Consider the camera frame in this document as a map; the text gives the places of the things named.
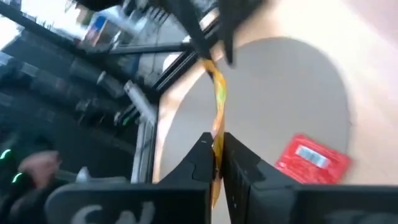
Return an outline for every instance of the red snack bag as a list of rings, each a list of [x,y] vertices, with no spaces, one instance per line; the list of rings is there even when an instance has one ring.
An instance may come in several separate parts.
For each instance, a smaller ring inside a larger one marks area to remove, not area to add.
[[[348,156],[298,134],[275,168],[302,184],[337,184],[350,164]]]

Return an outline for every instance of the wooden table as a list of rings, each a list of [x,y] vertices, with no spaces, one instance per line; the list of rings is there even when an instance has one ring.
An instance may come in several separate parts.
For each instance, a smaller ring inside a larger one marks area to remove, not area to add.
[[[340,71],[348,92],[352,122],[348,154],[353,165],[345,184],[398,183],[398,173],[395,173],[398,168],[398,67],[395,66],[398,48],[394,39],[398,29],[386,24],[388,19],[383,20],[392,17],[392,13],[380,11],[394,4],[392,0],[370,3],[279,0],[264,5],[236,34],[237,47],[268,37],[304,41],[326,54]],[[222,57],[219,45],[213,48],[213,55]],[[165,66],[175,57],[171,55]],[[162,161],[162,154],[167,153],[163,146],[173,118],[203,72],[197,63],[163,95],[154,181],[161,179],[160,163],[167,162]]]

